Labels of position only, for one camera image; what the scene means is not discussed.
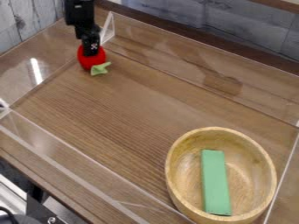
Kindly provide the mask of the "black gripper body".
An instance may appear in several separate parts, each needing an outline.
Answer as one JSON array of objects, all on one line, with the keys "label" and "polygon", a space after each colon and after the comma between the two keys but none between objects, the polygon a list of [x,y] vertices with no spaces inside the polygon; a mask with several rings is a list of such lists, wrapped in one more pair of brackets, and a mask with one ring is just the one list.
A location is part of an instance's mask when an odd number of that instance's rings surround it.
[{"label": "black gripper body", "polygon": [[95,0],[63,0],[65,24],[75,27],[76,38],[99,32],[95,22]]}]

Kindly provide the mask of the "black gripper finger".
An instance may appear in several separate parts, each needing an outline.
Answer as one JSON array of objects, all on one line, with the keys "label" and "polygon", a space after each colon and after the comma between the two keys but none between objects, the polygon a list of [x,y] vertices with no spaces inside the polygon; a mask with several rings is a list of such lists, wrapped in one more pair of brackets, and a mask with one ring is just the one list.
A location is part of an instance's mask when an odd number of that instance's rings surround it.
[{"label": "black gripper finger", "polygon": [[83,55],[85,57],[95,56],[99,53],[100,38],[99,34],[84,34],[81,36]]}]

